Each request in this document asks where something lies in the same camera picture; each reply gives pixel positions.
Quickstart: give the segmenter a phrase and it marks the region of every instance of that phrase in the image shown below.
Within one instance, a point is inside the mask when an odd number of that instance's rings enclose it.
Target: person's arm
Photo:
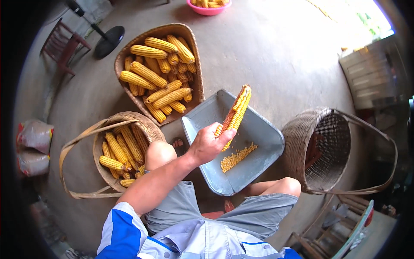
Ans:
[[[117,203],[128,202],[141,216],[156,208],[167,194],[196,167],[212,161],[236,134],[235,129],[214,133],[219,123],[201,129],[187,153],[138,178]]]

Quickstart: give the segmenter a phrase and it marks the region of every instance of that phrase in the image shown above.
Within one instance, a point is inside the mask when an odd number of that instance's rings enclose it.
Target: gray shorts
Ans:
[[[216,221],[264,240],[279,229],[280,221],[297,200],[298,197],[290,194],[247,197],[237,208],[223,214]],[[190,181],[181,181],[158,207],[145,214],[145,218],[153,233],[183,220],[205,219],[198,209],[194,185]]]

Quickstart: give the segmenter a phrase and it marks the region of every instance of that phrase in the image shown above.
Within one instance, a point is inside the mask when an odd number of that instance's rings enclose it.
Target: knee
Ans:
[[[161,140],[150,143],[145,155],[145,169],[152,171],[177,158],[174,147]]]

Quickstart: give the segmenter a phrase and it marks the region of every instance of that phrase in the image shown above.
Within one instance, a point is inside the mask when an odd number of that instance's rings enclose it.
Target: pink plastic basin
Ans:
[[[231,0],[228,2],[227,5],[220,7],[220,8],[202,8],[202,7],[197,7],[195,5],[191,4],[191,0],[187,0],[187,4],[194,10],[194,12],[201,14],[201,15],[206,15],[206,16],[212,16],[212,15],[218,15],[219,13],[223,12],[224,9],[230,7],[231,5]]]

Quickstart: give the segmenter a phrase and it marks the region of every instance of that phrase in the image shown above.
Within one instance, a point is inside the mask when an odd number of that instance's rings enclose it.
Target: basket handle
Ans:
[[[347,114],[347,113],[344,113],[342,111],[338,111],[336,109],[332,109],[332,110],[334,112],[339,113],[342,116],[346,117],[348,119],[348,122],[359,125],[362,128],[371,130],[371,131],[379,134],[380,136],[384,137],[389,142],[391,142],[394,145],[394,149],[395,149],[394,165],[392,166],[392,171],[391,171],[390,177],[388,178],[388,180],[385,183],[383,183],[381,185],[377,185],[377,186],[373,186],[373,187],[369,187],[369,188],[365,188],[365,189],[360,189],[360,190],[355,190],[355,191],[342,191],[342,190],[338,190],[338,189],[332,189],[330,191],[321,191],[321,190],[312,190],[312,191],[320,192],[320,193],[328,193],[328,194],[341,194],[341,195],[367,195],[367,194],[374,194],[374,193],[383,191],[385,188],[388,187],[388,185],[390,185],[390,183],[392,181],[392,178],[394,177],[395,168],[397,166],[398,150],[397,150],[397,145],[395,144],[395,141],[392,138],[390,138],[387,134],[383,133],[382,131],[380,131],[376,127],[372,126],[368,122],[362,120],[361,118],[359,118],[355,115]]]
[[[122,193],[115,193],[115,194],[103,194],[103,191],[106,191],[107,189],[111,188],[110,186],[105,186],[104,188],[98,190],[98,191],[94,191],[92,193],[89,194],[82,194],[82,193],[77,193],[74,191],[69,191],[66,187],[66,183],[65,183],[65,178],[63,177],[63,161],[65,160],[65,157],[67,155],[67,153],[72,149],[72,147],[74,147],[80,140],[89,137],[90,135],[102,132],[102,131],[106,131],[108,129],[111,128],[115,128],[118,126],[122,126],[122,125],[126,125],[132,122],[137,122],[139,120],[129,120],[129,121],[122,121],[116,124],[112,124],[106,127],[102,127],[102,125],[104,125],[106,122],[108,121],[108,119],[104,119],[99,121],[98,123],[90,126],[88,129],[86,129],[84,132],[82,132],[79,136],[75,137],[74,139],[72,139],[71,141],[69,141],[68,143],[66,143],[61,152],[60,152],[60,157],[59,157],[59,174],[60,174],[60,181],[62,182],[63,188],[65,189],[65,192],[67,192],[72,198],[75,199],[81,199],[81,198],[113,198],[113,197],[120,197],[122,195]]]

